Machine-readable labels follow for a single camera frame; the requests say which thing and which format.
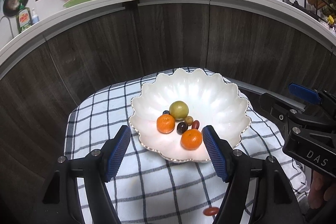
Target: dish soap bottle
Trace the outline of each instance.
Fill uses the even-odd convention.
[[[16,23],[19,33],[22,33],[24,30],[28,29],[32,25],[32,18],[29,8],[23,6],[22,0],[19,0],[19,2],[20,8],[19,12],[16,15]]]
[[[35,13],[35,9],[31,10],[31,23],[34,25],[40,21],[39,16]]]

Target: white countertop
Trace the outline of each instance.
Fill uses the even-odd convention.
[[[92,0],[82,3],[67,9],[64,9],[23,31],[2,49],[0,49],[0,65],[2,65],[14,52],[22,48],[27,42],[34,37],[42,35],[46,30],[55,26],[64,20],[72,19],[76,21],[78,15],[88,11],[94,11],[108,5],[121,4],[132,0]],[[319,43],[324,45],[330,51],[336,50],[336,36],[322,26],[318,21],[305,14],[304,12],[292,7],[289,4],[279,0],[139,0],[140,5],[155,4],[155,3],[178,3],[178,2],[195,2],[195,3],[210,3],[213,5],[221,5],[226,7],[238,8],[241,10],[251,11],[257,14],[265,15],[289,26],[292,26]]]

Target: blue textured pad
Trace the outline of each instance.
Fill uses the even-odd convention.
[[[107,172],[105,174],[107,178],[106,181],[111,181],[111,179],[117,175],[130,140],[131,130],[129,127],[126,127],[122,137],[119,139],[108,160]]]
[[[321,103],[322,99],[319,97],[319,94],[314,90],[305,88],[304,86],[292,83],[288,86],[288,90],[292,95],[312,105],[319,105]]]
[[[218,148],[215,140],[212,138],[209,129],[206,127],[202,130],[203,142],[205,147],[209,153],[212,165],[216,171],[218,177],[220,177],[223,181],[225,181],[228,177],[228,173],[226,171],[226,160]]]

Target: scalloped edge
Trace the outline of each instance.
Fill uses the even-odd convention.
[[[177,70],[183,70],[185,73],[193,73],[193,72],[196,71],[196,70],[201,70],[201,71],[205,74],[205,76],[208,76],[208,77],[211,77],[211,76],[212,76],[212,75],[207,75],[207,74],[204,72],[204,70],[202,70],[201,68],[197,68],[197,69],[194,70],[193,72],[187,72],[186,70],[184,70],[184,69],[182,69],[182,68],[178,68],[178,69],[176,69],[176,70],[174,71],[174,73],[175,73]],[[173,73],[172,75],[167,75],[167,74],[161,72],[161,73],[159,73],[159,74],[157,75],[157,77],[158,77],[160,74],[165,74],[165,75],[167,75],[168,77],[170,77],[170,76],[173,76],[174,73]],[[222,76],[220,73],[214,73],[213,75],[220,75],[220,76],[221,76],[221,79],[223,80],[223,83],[224,83],[225,85],[229,85],[228,83],[226,83],[226,82],[224,81],[224,78],[223,78],[223,76]],[[155,78],[155,81],[154,81],[153,83],[148,83],[148,84],[149,84],[149,85],[154,85],[154,84],[156,83],[156,79],[157,79],[157,78]],[[242,134],[243,134],[243,133],[250,127],[250,125],[251,125],[251,123],[252,123],[252,119],[251,119],[250,116],[248,116],[248,115],[246,114],[247,109],[248,109],[249,104],[250,104],[249,99],[239,96],[239,88],[238,88],[238,86],[237,86],[235,83],[230,83],[230,84],[234,84],[234,85],[237,87],[237,90],[238,90],[238,92],[237,92],[237,96],[238,96],[239,98],[242,98],[242,99],[246,99],[246,100],[247,100],[248,104],[247,104],[247,107],[246,107],[246,109],[245,109],[245,116],[248,117],[248,118],[250,119],[250,122],[249,122],[249,124],[247,125],[247,127],[246,127],[246,128],[239,134],[239,136],[240,136],[240,141],[239,141],[239,142],[232,148],[232,149],[235,149],[238,145],[241,144],[241,142],[242,142]],[[194,159],[178,160],[178,159],[172,159],[172,158],[166,157],[164,154],[162,154],[162,152],[161,152],[160,150],[156,150],[156,149],[150,148],[150,147],[148,147],[147,145],[145,145],[145,144],[141,141],[141,139],[140,139],[140,138],[141,138],[141,133],[139,132],[139,130],[137,130],[137,129],[132,125],[130,119],[131,119],[132,116],[135,115],[135,109],[134,109],[134,107],[133,107],[133,99],[134,99],[134,98],[138,98],[138,97],[140,97],[140,96],[142,95],[142,87],[143,87],[143,84],[142,84],[142,86],[141,86],[141,93],[140,93],[140,95],[139,95],[139,96],[135,96],[135,97],[133,97],[133,98],[131,99],[131,106],[132,106],[132,109],[133,109],[133,114],[128,118],[128,123],[130,124],[130,126],[136,131],[136,133],[139,134],[139,142],[140,142],[140,144],[141,144],[144,148],[146,148],[147,150],[152,151],[152,152],[156,152],[156,153],[158,153],[162,158],[164,158],[164,159],[166,159],[166,160],[168,160],[168,161],[171,161],[171,162],[175,162],[175,163],[185,163],[185,162],[189,162],[189,161],[191,161],[191,162],[197,162],[197,163],[202,163],[202,162],[209,162],[209,161],[211,161],[211,159],[205,159],[205,160],[194,160]]]

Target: blue gripper pad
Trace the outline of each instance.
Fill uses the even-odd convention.
[[[221,141],[221,139],[217,136],[212,126],[206,126],[202,130],[203,142],[210,156],[212,165],[216,171],[218,177],[220,177],[224,182],[228,178],[228,173],[226,170],[226,159],[224,155],[221,153],[221,150],[218,148],[216,141]]]
[[[320,105],[322,101],[322,99],[319,97],[319,94],[316,91],[305,88],[304,86],[301,85],[291,83],[288,86],[288,90],[292,95],[312,105]]]
[[[111,179],[117,175],[131,140],[131,129],[127,126],[122,126],[113,140],[116,144],[107,161],[107,168],[105,173],[106,181],[111,181]]]

